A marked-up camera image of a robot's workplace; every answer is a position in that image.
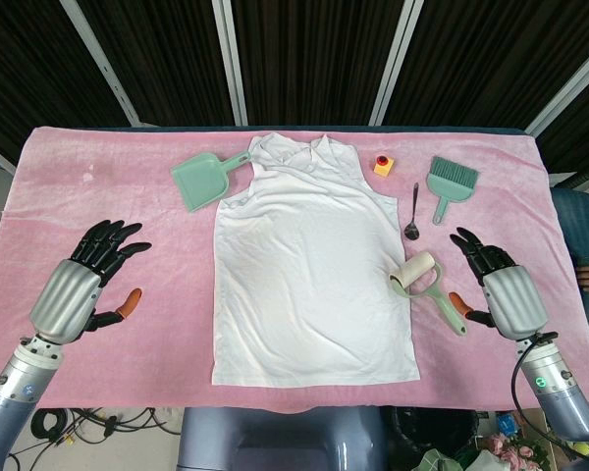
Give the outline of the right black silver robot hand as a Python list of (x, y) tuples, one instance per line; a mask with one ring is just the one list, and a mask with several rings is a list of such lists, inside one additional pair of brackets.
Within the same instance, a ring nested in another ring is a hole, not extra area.
[(544, 329), (548, 313), (523, 266), (502, 248), (483, 244), (466, 228), (458, 227), (450, 239), (465, 256), (488, 306), (486, 311), (476, 310), (452, 291), (449, 299), (461, 317), (495, 328), (502, 337), (515, 341), (530, 339)]

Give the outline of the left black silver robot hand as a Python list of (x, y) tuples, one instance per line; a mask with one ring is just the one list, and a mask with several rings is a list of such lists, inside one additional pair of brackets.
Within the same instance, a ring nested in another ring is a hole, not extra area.
[(133, 289), (124, 303), (98, 313), (102, 291), (134, 255), (151, 248), (149, 242), (127, 244), (142, 224), (104, 220), (89, 228), (71, 256), (51, 274), (29, 315), (35, 335), (49, 343), (67, 344), (85, 332), (125, 321), (136, 309), (142, 290)]

